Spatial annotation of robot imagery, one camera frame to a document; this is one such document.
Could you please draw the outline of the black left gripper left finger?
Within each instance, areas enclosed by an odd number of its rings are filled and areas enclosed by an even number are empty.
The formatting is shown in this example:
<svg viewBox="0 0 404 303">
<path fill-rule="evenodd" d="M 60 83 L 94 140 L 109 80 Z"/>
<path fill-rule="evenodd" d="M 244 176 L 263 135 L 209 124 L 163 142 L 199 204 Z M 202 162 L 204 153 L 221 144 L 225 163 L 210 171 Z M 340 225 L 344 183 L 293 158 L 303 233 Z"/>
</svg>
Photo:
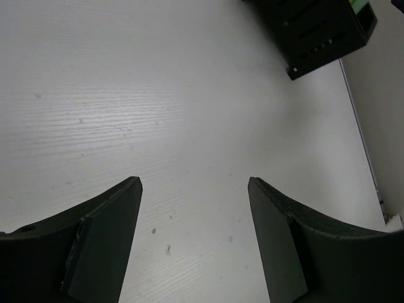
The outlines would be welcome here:
<svg viewBox="0 0 404 303">
<path fill-rule="evenodd" d="M 44 220 L 1 234 L 2 302 L 118 302 L 143 187 L 129 177 Z"/>
</svg>

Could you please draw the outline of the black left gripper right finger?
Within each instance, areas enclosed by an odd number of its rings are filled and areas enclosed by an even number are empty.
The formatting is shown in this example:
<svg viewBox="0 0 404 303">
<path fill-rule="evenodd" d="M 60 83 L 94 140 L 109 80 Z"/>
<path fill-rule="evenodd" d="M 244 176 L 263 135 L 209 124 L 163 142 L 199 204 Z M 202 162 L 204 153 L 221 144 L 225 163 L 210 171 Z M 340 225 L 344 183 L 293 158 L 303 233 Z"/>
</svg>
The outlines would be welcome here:
<svg viewBox="0 0 404 303">
<path fill-rule="evenodd" d="M 402 302 L 403 232 L 331 218 L 251 177 L 252 219 L 271 302 Z"/>
</svg>

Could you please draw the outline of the mint cap translucent highlighter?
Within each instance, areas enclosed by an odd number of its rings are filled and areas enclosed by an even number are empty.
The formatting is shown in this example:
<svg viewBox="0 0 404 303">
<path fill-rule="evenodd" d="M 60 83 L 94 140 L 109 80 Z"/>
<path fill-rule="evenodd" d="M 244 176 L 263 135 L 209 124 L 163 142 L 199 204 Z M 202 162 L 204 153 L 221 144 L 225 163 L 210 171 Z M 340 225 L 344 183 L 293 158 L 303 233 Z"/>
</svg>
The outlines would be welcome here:
<svg viewBox="0 0 404 303">
<path fill-rule="evenodd" d="M 369 3 L 369 0 L 349 0 L 349 3 L 357 15 Z"/>
</svg>

